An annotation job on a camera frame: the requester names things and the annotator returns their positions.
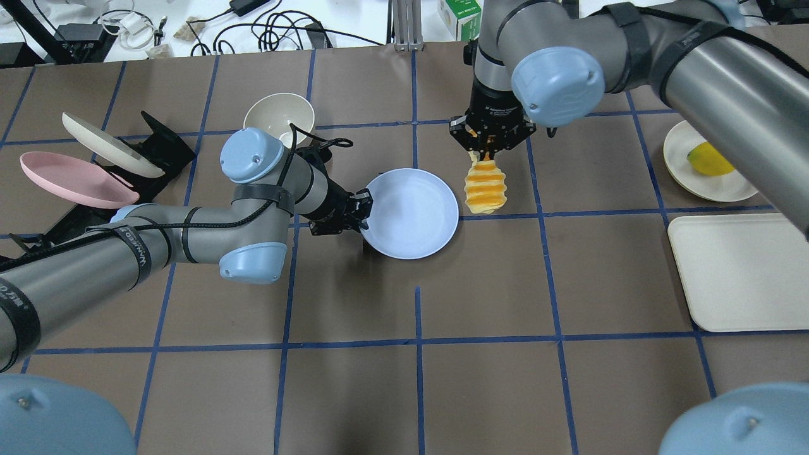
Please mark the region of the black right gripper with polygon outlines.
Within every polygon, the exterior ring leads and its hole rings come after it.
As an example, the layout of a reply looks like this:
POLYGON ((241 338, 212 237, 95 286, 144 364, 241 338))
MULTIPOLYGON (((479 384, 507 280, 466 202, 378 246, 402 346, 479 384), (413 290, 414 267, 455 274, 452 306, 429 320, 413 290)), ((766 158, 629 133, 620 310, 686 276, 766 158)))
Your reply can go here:
POLYGON ((495 90, 474 82, 469 107, 462 116, 453 116, 449 135, 477 161, 490 161, 491 155, 511 150, 537 131, 511 90, 495 90))

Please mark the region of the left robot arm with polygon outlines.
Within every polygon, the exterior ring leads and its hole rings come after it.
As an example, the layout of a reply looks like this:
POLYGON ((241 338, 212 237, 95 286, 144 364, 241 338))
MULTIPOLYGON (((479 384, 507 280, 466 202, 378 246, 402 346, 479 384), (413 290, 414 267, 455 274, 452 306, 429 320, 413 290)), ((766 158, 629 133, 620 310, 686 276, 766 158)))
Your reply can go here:
POLYGON ((295 215, 315 234, 362 231, 369 190, 347 192, 315 154, 257 128, 226 140, 219 162, 234 183, 225 209, 145 203, 109 224, 2 267, 2 453, 134 454, 133 432, 106 399, 38 375, 8 374, 50 335, 174 263, 210 263, 225 279, 275 283, 295 215))

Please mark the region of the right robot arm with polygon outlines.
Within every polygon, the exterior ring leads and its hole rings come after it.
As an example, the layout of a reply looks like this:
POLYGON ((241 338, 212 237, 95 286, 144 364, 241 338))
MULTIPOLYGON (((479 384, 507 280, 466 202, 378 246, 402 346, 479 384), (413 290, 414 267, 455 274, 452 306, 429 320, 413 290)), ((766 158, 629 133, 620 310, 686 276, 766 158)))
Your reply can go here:
POLYGON ((488 1, 463 60, 471 98, 449 133, 473 155, 648 85, 807 234, 807 68, 746 32, 736 3, 623 2, 572 18, 555 1, 488 1))

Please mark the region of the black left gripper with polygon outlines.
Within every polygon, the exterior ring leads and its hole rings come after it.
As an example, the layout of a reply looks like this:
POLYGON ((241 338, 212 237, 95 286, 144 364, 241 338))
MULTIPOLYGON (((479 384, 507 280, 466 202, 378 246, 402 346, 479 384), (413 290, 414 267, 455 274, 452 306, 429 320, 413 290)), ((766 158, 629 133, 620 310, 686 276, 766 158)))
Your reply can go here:
POLYGON ((296 154, 312 168, 311 184, 296 202, 298 213, 308 220, 312 236, 367 230, 367 219, 370 218, 374 204, 370 190, 352 193, 333 181, 325 169, 326 152, 318 147, 304 147, 297 150, 296 154), (301 210, 301 205, 312 193, 323 195, 320 204, 310 211, 301 210))

